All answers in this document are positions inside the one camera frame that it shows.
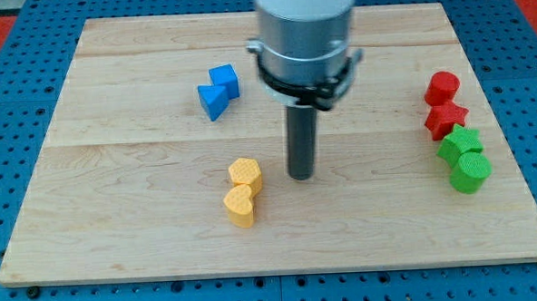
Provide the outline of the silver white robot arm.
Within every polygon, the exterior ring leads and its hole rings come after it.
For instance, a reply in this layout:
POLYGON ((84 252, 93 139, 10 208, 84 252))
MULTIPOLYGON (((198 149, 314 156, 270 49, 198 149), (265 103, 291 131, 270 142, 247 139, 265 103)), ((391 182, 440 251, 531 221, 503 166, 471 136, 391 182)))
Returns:
POLYGON ((355 80, 362 54, 347 53, 356 0, 254 0, 255 54, 267 93, 288 107, 328 111, 355 80))

